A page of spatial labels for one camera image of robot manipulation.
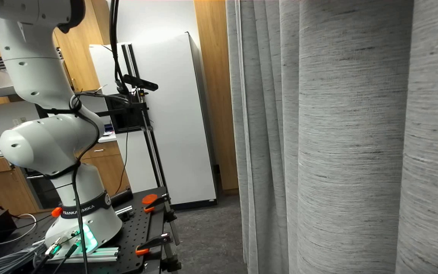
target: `floor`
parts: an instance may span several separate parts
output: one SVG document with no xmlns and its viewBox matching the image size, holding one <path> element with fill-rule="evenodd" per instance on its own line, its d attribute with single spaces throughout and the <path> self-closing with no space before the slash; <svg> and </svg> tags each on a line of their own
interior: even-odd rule
<svg viewBox="0 0 438 274">
<path fill-rule="evenodd" d="M 176 252 L 179 274 L 246 274 L 243 261 L 239 196 L 225 196 L 219 204 L 176 213 L 181 244 Z"/>
</svg>

